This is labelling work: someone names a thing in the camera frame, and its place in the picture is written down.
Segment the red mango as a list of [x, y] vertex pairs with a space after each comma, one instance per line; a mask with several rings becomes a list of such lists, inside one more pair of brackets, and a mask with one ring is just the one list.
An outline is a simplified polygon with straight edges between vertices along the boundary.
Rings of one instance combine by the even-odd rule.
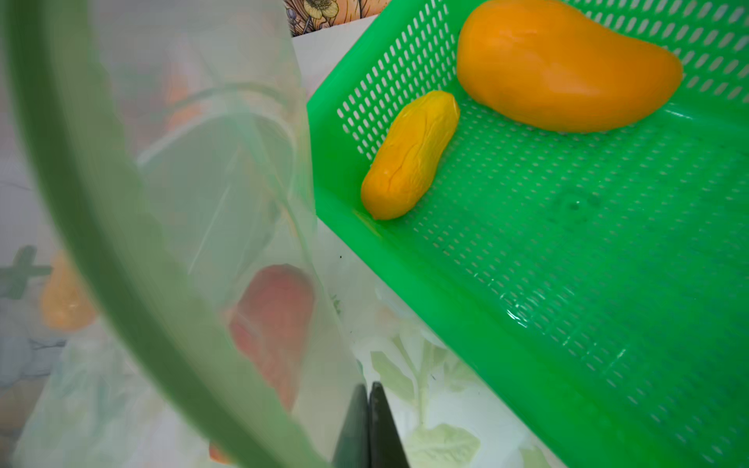
[[305, 272], [289, 264], [261, 269], [231, 310], [236, 348], [275, 390], [286, 411], [296, 403], [316, 294]]

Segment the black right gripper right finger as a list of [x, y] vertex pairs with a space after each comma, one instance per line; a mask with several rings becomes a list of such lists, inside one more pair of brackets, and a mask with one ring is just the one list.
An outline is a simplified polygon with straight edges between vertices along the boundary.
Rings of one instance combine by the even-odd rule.
[[370, 468], [409, 468], [384, 387], [374, 382], [369, 396]]

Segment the yellow wrinkled mango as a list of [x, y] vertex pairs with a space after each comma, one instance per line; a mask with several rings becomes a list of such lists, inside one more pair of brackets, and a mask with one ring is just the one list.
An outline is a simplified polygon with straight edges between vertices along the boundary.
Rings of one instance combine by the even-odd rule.
[[456, 98], [444, 91], [429, 92], [400, 111], [362, 183], [362, 203], [372, 218], [394, 220], [415, 208], [459, 120]]

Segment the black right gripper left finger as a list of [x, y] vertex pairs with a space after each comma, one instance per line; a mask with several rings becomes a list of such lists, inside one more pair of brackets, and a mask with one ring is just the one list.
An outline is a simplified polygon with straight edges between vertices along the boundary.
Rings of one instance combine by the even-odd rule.
[[346, 417], [335, 446], [332, 465], [335, 468], [369, 468], [369, 395], [367, 387], [355, 387]]

